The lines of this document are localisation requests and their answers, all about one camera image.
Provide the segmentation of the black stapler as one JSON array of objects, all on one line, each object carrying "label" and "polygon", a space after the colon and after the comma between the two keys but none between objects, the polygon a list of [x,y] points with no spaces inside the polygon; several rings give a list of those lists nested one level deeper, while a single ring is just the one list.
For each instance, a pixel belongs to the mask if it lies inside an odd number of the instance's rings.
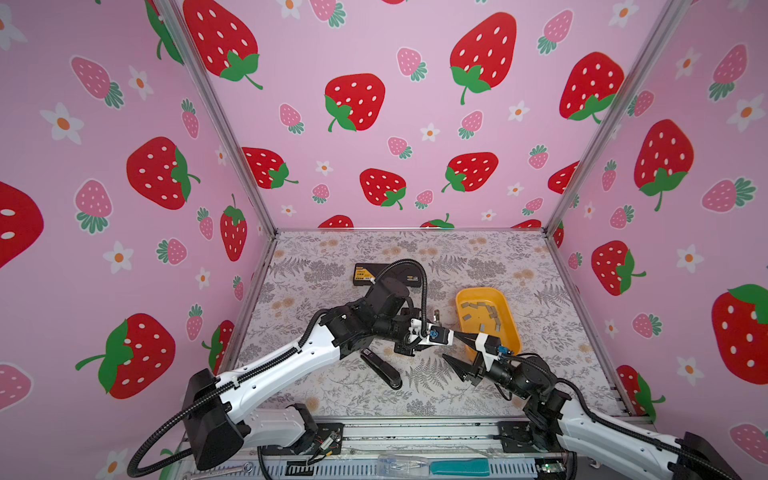
[{"label": "black stapler", "polygon": [[363,362],[371,368],[379,378],[392,390],[400,390],[403,386],[402,377],[398,370],[383,360],[376,353],[366,348],[360,352]]}]

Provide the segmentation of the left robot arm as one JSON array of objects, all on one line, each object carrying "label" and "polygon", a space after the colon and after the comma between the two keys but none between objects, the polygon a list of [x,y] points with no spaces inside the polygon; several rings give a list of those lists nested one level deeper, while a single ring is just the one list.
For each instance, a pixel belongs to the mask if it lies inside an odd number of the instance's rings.
[{"label": "left robot arm", "polygon": [[257,408],[291,383],[367,349],[390,341],[395,352],[413,356],[431,347],[448,347],[457,332],[431,322],[427,301],[415,307],[408,288],[391,272],[419,262],[398,260],[373,280],[365,295],[318,310],[302,336],[239,369],[215,375],[209,369],[188,382],[181,410],[138,448],[127,466],[131,478],[160,471],[188,456],[202,470],[229,460],[247,443],[297,449],[316,430],[307,407],[293,405],[277,414],[277,424],[256,419]]}]

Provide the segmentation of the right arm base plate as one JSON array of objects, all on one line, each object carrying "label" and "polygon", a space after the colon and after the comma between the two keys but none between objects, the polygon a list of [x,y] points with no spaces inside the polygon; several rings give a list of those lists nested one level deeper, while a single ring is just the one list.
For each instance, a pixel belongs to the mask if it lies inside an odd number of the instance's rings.
[{"label": "right arm base plate", "polygon": [[557,444],[546,446],[543,441],[536,440],[529,427],[528,421],[512,420],[497,423],[497,439],[504,453],[514,454],[545,454],[561,453]]}]

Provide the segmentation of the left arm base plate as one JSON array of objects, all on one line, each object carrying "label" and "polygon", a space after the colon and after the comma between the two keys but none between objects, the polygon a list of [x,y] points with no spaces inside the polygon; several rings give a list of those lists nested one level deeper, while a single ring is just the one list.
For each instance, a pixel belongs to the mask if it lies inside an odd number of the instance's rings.
[{"label": "left arm base plate", "polygon": [[341,452],[345,425],[341,422],[320,422],[317,430],[301,440],[297,455],[334,455]]}]

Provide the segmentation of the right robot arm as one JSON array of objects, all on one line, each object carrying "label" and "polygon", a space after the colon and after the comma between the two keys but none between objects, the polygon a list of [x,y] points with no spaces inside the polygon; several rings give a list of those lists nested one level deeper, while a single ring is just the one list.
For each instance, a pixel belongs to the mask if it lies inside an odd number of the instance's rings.
[{"label": "right robot arm", "polygon": [[581,390],[556,376],[537,354],[515,355],[497,337],[451,332],[476,352],[471,363],[443,358],[463,381],[487,380],[525,401],[533,445],[589,457],[630,479],[737,479],[739,475],[704,438],[677,438],[591,409]]}]

